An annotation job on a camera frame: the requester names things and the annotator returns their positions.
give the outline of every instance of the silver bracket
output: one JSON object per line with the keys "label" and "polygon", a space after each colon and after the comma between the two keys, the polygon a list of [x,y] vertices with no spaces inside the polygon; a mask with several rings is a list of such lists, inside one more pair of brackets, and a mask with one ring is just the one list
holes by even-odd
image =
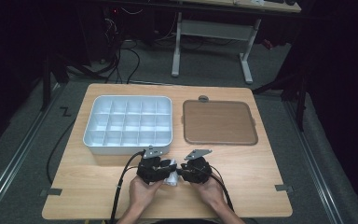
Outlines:
{"label": "silver bracket", "polygon": [[211,152],[212,151],[210,149],[194,149],[190,154],[185,157],[185,161],[195,160],[196,158],[202,157]]}

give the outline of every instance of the gray floor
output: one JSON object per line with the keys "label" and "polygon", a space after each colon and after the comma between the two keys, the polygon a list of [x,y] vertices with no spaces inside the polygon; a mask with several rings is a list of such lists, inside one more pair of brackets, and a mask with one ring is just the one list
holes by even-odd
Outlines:
{"label": "gray floor", "polygon": [[[149,47],[139,43],[133,50],[139,54],[141,62],[131,82],[255,89],[275,78],[290,49],[288,45],[271,50],[255,45],[249,57],[254,84],[247,85],[237,55],[241,52],[243,44],[234,42],[220,46],[204,43],[200,48],[191,50],[197,48],[198,43],[185,43],[182,50],[181,74],[179,77],[171,77],[172,46]],[[124,47],[130,46],[134,46],[134,42],[126,43]],[[124,81],[136,64],[135,54],[123,49],[119,71]],[[99,66],[101,65],[95,64],[92,68],[97,69]],[[117,74],[113,74],[110,83],[115,83],[116,80]],[[13,116],[9,127],[0,139],[0,178],[7,181],[6,184],[0,182],[0,187],[6,187],[2,188],[0,193],[0,223],[84,223],[82,220],[44,220],[41,212],[46,197],[41,196],[41,192],[49,188],[46,175],[48,155],[65,128],[76,117],[85,91],[92,82],[101,81],[83,76],[71,76],[71,81],[66,86],[60,86],[54,91],[55,102],[46,114],[39,113],[42,88],[38,85],[30,98]],[[255,220],[258,223],[358,223],[357,197],[325,139],[311,99],[307,98],[305,132],[299,133],[291,116],[293,103],[282,102],[278,93],[269,91],[256,95],[255,99],[283,182],[293,188],[292,192],[288,192],[288,196],[294,213],[290,217],[256,217]],[[63,109],[61,109],[63,106],[68,107],[67,113],[71,115],[70,117],[63,116]],[[33,126],[36,120],[43,121],[40,127]],[[58,144],[57,151],[52,157],[49,166],[52,175],[57,170],[68,137],[69,133]],[[25,145],[24,139],[33,139],[33,141]],[[328,196],[335,203],[336,214],[333,211],[333,215],[330,215],[327,210],[331,207],[321,199],[323,191],[318,188],[319,180],[315,179],[315,167],[310,165],[310,158],[304,150],[306,147],[310,148],[312,158],[317,162],[317,168],[328,189]],[[16,161],[16,164],[20,165],[19,169],[6,170],[7,167],[16,167],[15,161],[11,160],[13,156],[22,158]]]}

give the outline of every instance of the tray compartment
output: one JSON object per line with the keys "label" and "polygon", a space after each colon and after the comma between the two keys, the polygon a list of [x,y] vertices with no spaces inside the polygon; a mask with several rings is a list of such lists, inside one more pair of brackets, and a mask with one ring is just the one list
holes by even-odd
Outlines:
{"label": "tray compartment", "polygon": [[168,153],[172,101],[165,96],[99,96],[92,106],[83,141],[99,155],[132,155],[151,147]]}

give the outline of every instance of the desk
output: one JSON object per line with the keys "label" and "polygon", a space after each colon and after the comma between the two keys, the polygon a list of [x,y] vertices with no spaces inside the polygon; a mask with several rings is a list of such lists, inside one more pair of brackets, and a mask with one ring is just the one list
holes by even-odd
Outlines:
{"label": "desk", "polygon": [[[275,10],[281,12],[298,13],[301,11],[301,8],[298,4],[288,6],[286,4],[265,2],[265,4],[261,6],[256,3],[253,3],[251,0],[237,0],[236,5],[233,4],[232,0],[183,0],[183,2],[211,4],[225,7],[247,7],[259,10]],[[249,69],[248,57],[251,52],[252,45],[255,42],[255,37],[257,35],[260,22],[261,19],[256,19],[255,24],[252,26],[233,25],[207,21],[182,20],[182,13],[178,13],[178,20],[176,26],[176,45],[172,63],[172,76],[179,76],[181,35],[198,35],[247,41],[247,45],[244,49],[244,52],[240,54],[240,62],[242,72],[245,77],[245,82],[248,84],[252,84],[253,79],[251,71]]]}
{"label": "desk", "polygon": [[[103,94],[165,95],[172,100],[173,140],[170,152],[162,158],[180,164],[192,149],[211,149],[205,156],[221,173],[239,217],[289,217],[292,207],[285,191],[277,191],[282,178],[269,144],[255,98],[249,89],[186,86],[91,84],[77,115],[76,123],[62,156],[52,187],[60,196],[49,195],[42,216],[46,219],[110,218],[116,184],[130,156],[96,156],[83,144],[83,134],[94,99]],[[255,119],[258,143],[254,146],[190,145],[184,139],[183,102],[207,95],[210,100],[242,101]],[[131,165],[137,165],[136,158]],[[129,184],[135,176],[129,170],[124,178],[117,217],[129,204]],[[142,218],[207,218],[215,214],[200,200],[192,187],[179,179],[178,186],[163,185]]]}

